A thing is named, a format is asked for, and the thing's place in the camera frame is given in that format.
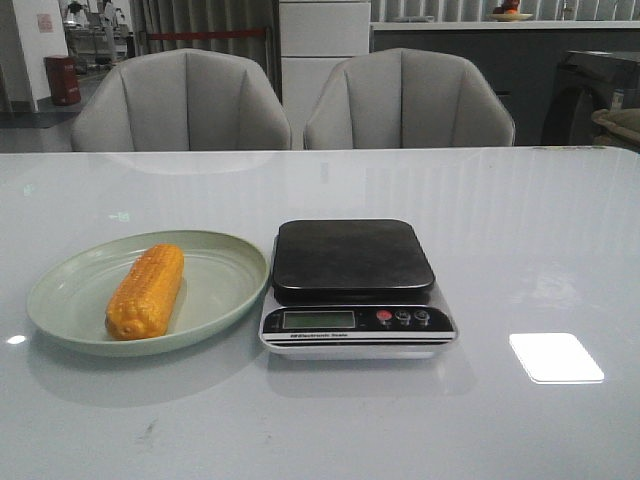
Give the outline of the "orange corn cob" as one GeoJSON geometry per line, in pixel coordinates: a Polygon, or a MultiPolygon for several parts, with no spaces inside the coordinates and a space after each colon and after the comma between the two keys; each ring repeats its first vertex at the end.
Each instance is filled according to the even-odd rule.
{"type": "Polygon", "coordinates": [[[133,263],[106,308],[105,326],[116,340],[163,336],[181,288],[184,253],[173,244],[156,244],[133,263]]]}

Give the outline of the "digital kitchen scale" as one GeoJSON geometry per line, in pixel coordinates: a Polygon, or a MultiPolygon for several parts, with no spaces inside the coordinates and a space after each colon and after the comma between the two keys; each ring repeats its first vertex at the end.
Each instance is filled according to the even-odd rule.
{"type": "Polygon", "coordinates": [[[424,359],[459,336],[413,227],[397,219],[282,224],[258,333],[295,360],[424,359]]]}

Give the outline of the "green round plate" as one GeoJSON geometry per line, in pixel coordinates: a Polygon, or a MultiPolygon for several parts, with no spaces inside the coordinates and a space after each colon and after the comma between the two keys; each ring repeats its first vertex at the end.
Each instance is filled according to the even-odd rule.
{"type": "Polygon", "coordinates": [[[27,313],[61,346],[135,357],[194,345],[244,317],[269,263],[248,241],[210,231],[134,235],[81,252],[44,274],[27,313]]]}

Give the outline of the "white drawer cabinet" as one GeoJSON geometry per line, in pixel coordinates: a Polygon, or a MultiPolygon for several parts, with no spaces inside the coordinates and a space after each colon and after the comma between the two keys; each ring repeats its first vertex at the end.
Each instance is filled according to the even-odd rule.
{"type": "Polygon", "coordinates": [[[333,67],[369,52],[368,1],[281,1],[282,103],[294,141],[303,128],[333,67]]]}

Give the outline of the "red barrier belt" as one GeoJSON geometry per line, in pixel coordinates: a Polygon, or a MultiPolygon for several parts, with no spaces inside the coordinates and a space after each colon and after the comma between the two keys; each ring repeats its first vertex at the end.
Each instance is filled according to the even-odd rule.
{"type": "Polygon", "coordinates": [[[266,28],[258,28],[231,31],[148,33],[146,37],[153,41],[193,41],[264,37],[266,34],[266,28]]]}

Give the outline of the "grey counter cabinet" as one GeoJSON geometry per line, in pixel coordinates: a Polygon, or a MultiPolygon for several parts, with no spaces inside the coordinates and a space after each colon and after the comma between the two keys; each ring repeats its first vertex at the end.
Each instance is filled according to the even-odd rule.
{"type": "Polygon", "coordinates": [[[375,51],[411,48],[472,61],[511,113],[518,145],[543,145],[556,67],[568,51],[639,53],[636,21],[376,23],[372,30],[375,51]]]}

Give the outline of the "fruit plate on counter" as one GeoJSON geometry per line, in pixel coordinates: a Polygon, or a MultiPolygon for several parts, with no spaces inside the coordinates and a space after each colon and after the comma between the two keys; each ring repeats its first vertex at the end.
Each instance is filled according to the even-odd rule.
{"type": "Polygon", "coordinates": [[[531,13],[523,13],[520,9],[520,0],[503,0],[494,7],[488,17],[498,22],[524,21],[532,17],[531,13]]]}

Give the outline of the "red trash bin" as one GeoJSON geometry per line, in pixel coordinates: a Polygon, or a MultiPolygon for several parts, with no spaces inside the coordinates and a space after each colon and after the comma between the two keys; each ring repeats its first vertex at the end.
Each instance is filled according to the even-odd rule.
{"type": "Polygon", "coordinates": [[[75,72],[75,61],[70,56],[52,55],[44,58],[51,101],[56,106],[69,106],[81,101],[75,72]]]}

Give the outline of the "dark grey appliance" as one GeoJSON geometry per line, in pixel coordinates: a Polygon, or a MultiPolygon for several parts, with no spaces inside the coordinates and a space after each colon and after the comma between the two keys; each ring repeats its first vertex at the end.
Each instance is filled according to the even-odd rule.
{"type": "Polygon", "coordinates": [[[593,112],[639,106],[639,53],[568,51],[556,67],[543,145],[590,145],[593,112]]]}

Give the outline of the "beige cushion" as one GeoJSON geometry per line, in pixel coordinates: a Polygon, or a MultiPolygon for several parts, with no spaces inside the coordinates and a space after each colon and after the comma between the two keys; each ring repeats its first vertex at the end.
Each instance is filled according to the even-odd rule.
{"type": "Polygon", "coordinates": [[[592,113],[597,126],[593,144],[639,152],[640,110],[638,108],[607,110],[592,113]]]}

